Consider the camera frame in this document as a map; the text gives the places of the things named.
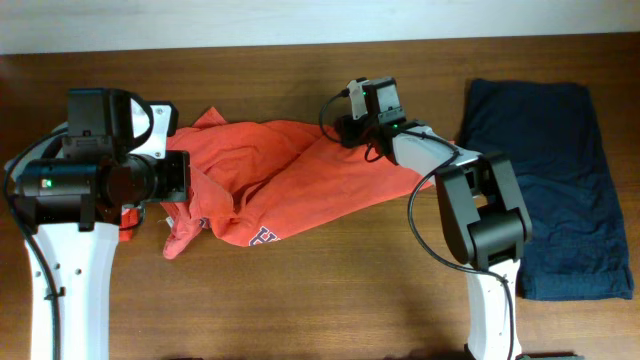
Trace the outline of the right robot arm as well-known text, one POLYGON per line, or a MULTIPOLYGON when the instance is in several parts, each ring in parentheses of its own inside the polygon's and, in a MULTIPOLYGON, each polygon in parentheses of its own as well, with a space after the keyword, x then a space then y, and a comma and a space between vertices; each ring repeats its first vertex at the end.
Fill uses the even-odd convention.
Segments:
POLYGON ((345 115, 334 127, 343 146, 364 145, 378 157, 421 175, 421 185, 434 185, 444 239, 453 258, 436 254, 414 221, 409 226, 430 256, 466 276, 467 356, 520 358, 516 277, 532 223, 508 157, 466 150, 420 121, 380 124, 345 115))

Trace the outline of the orange printed t-shirt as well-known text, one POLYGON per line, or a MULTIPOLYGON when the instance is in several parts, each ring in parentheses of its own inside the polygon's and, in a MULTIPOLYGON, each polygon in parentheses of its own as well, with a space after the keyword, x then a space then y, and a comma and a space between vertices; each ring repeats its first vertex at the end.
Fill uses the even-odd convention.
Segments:
POLYGON ((190 155, 187 201, 164 206, 167 259, 204 229, 239 247, 276 242, 404 196, 420 179, 386 159, 367 162, 364 148, 343 148, 314 125, 229 123, 215 108, 167 145, 190 155))

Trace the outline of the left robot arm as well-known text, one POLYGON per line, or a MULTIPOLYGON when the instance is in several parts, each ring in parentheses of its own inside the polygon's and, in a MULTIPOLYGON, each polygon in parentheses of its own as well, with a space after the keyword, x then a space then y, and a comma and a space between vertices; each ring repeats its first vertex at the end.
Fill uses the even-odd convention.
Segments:
POLYGON ((166 148, 174 121, 132 125, 123 150, 115 134, 74 135, 63 126, 9 164, 16 188, 3 194, 28 250, 32 359, 108 358, 122 212, 187 197, 189 155, 166 148))

